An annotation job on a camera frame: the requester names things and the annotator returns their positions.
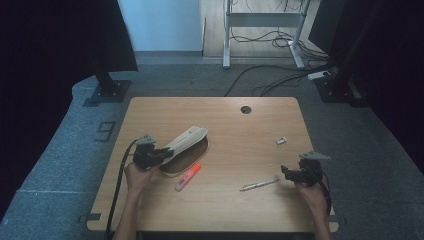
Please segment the pen cap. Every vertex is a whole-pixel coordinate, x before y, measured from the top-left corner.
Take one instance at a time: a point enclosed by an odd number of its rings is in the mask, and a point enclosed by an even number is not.
[[[189,169],[189,171],[193,172],[193,173],[197,173],[197,171],[199,171],[199,169],[202,167],[202,165],[200,165],[200,163],[196,162],[193,166],[191,166],[191,168]]]

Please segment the black stand base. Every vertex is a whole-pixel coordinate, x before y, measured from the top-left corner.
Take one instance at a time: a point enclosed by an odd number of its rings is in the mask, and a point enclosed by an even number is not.
[[[320,78],[314,81],[322,102],[349,103],[352,107],[368,107],[365,98],[356,88],[352,79],[343,88],[340,88],[338,82],[332,78]]]
[[[102,91],[101,86],[97,86],[91,98],[87,98],[83,107],[97,107],[100,103],[121,103],[131,84],[130,80],[113,81],[113,89],[110,92]]]

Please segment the pen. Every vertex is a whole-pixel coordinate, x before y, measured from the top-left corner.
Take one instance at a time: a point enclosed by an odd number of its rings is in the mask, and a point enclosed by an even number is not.
[[[178,192],[181,191],[181,189],[184,188],[185,185],[190,181],[190,179],[196,174],[199,169],[201,168],[200,163],[195,163],[190,169],[188,169],[187,173],[184,175],[183,178],[175,185],[175,190]]]
[[[278,177],[275,177],[272,180],[266,181],[266,182],[260,182],[260,183],[254,183],[254,184],[249,184],[249,185],[244,185],[241,189],[240,192],[245,192],[245,191],[249,191],[258,187],[263,187],[272,183],[276,183],[278,182],[278,180],[280,180]]]

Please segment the gray carpet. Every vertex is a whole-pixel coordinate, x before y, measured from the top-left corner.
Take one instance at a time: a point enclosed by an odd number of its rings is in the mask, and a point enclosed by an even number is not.
[[[97,86],[96,79],[76,84],[60,128],[17,191],[0,225],[0,238],[101,239],[103,233],[89,231],[85,220],[130,99],[223,96],[237,76],[251,66],[233,64],[230,70],[223,70],[219,64],[141,64],[139,72],[111,74],[114,80],[132,81],[123,103],[98,107],[83,107]],[[249,71],[228,96],[252,96],[253,88],[291,74],[273,68]],[[332,157],[322,164],[331,181],[340,224],[335,239],[424,239],[424,178],[371,109],[322,103],[315,85],[306,79],[298,87],[281,86],[266,95],[280,96],[298,99],[314,150]],[[144,238],[149,237],[161,238],[160,234]]]

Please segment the white pen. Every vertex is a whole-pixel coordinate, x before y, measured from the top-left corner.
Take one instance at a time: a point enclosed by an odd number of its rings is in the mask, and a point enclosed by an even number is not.
[[[276,183],[278,182],[278,180],[280,180],[278,177],[275,177],[272,180],[266,181],[266,182],[260,182],[260,183],[254,183],[254,184],[249,184],[249,185],[244,185],[241,189],[240,192],[245,192],[245,191],[249,191],[258,187],[263,187],[266,186],[268,184],[272,184],[272,183]]]

